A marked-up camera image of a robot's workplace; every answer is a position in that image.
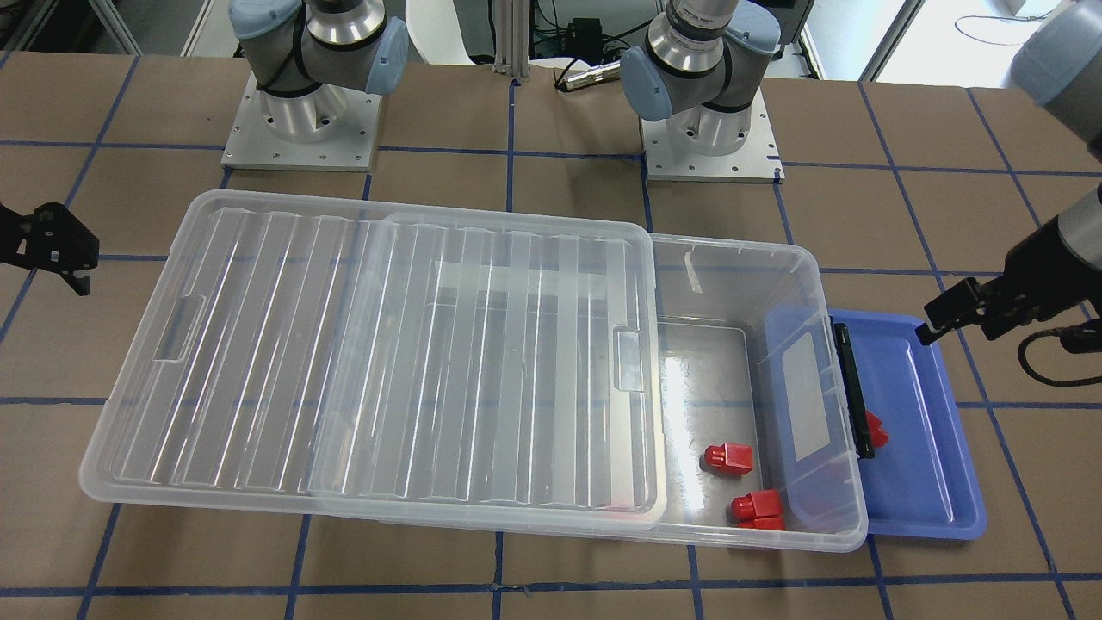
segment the mounting plate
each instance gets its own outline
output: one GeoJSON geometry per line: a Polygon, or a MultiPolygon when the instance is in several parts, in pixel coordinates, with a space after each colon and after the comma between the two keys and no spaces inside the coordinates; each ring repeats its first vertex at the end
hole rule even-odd
{"type": "Polygon", "coordinates": [[[331,170],[369,172],[379,129],[379,95],[342,88],[348,101],[347,123],[321,142],[289,142],[270,130],[260,112],[257,79],[251,74],[222,153],[223,165],[247,170],[331,170]]]}
{"type": "Polygon", "coordinates": [[[639,120],[651,181],[712,181],[721,183],[773,183],[785,178],[777,140],[765,109],[761,90],[754,96],[754,123],[743,148],[728,155],[705,155],[679,144],[666,120],[639,120]]]}

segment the red block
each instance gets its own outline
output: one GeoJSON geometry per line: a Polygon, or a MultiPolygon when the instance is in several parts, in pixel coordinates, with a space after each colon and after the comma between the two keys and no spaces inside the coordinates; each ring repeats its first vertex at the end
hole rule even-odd
{"type": "Polygon", "coordinates": [[[742,444],[709,446],[704,450],[704,463],[722,474],[746,476],[754,471],[754,448],[742,444]]]}
{"type": "Polygon", "coordinates": [[[754,521],[744,521],[737,525],[737,527],[744,527],[747,530],[779,530],[785,531],[785,518],[782,516],[763,516],[761,519],[755,519],[754,521]]]}
{"type": "Polygon", "coordinates": [[[780,516],[785,514],[785,507],[780,502],[780,493],[769,489],[735,498],[731,502],[731,514],[735,521],[754,521],[765,516],[780,516]]]}
{"type": "Polygon", "coordinates": [[[880,418],[874,416],[872,412],[865,412],[865,417],[868,418],[868,436],[873,442],[873,448],[879,450],[887,445],[892,437],[884,431],[884,423],[880,422],[880,418]]]}

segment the black latch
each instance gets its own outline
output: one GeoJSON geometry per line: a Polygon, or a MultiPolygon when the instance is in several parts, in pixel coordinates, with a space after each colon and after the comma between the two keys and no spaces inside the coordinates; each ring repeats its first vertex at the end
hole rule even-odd
{"type": "Polygon", "coordinates": [[[850,340],[850,329],[845,324],[834,324],[834,348],[838,349],[838,360],[842,363],[842,384],[845,388],[845,401],[850,406],[850,424],[853,427],[853,444],[857,458],[872,459],[876,457],[872,434],[868,432],[868,418],[865,415],[865,396],[861,393],[861,379],[857,377],[857,361],[853,357],[853,344],[850,340]]]}
{"type": "Polygon", "coordinates": [[[76,273],[99,264],[99,239],[62,204],[46,203],[31,215],[0,204],[0,262],[57,273],[85,295],[91,276],[76,273]]]}

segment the white chair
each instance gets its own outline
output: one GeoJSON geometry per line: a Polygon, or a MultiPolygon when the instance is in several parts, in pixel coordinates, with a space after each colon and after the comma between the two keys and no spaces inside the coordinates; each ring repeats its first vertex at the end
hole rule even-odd
{"type": "MultiPolygon", "coordinates": [[[[453,0],[406,0],[406,26],[410,41],[425,63],[431,65],[473,65],[463,46],[460,15],[453,0]]],[[[531,64],[563,68],[571,58],[539,58],[531,64]]],[[[571,68],[584,70],[590,65],[577,61],[571,68]]]]}

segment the translucent box lid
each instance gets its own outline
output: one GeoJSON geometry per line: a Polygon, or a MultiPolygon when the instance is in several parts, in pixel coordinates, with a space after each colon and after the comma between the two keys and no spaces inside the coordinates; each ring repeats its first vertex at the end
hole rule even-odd
{"type": "Polygon", "coordinates": [[[633,224],[218,189],[80,470],[108,501],[617,533],[666,511],[633,224]]]}

